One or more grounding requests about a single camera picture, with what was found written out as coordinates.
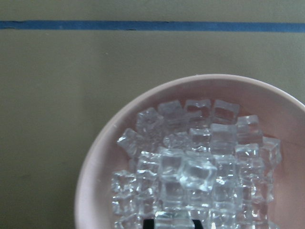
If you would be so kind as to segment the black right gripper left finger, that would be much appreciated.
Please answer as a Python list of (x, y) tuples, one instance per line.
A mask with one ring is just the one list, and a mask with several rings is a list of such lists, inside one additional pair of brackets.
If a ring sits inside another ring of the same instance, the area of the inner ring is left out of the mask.
[(143, 220), (143, 225), (142, 225), (143, 229), (154, 229), (154, 227), (155, 227), (154, 219)]

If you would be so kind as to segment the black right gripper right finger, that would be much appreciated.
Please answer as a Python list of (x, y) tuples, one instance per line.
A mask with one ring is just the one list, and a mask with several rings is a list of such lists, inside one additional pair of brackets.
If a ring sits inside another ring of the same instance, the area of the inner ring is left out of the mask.
[(195, 229), (204, 229), (202, 223), (200, 220), (198, 219), (193, 219), (193, 223), (194, 223), (194, 228)]

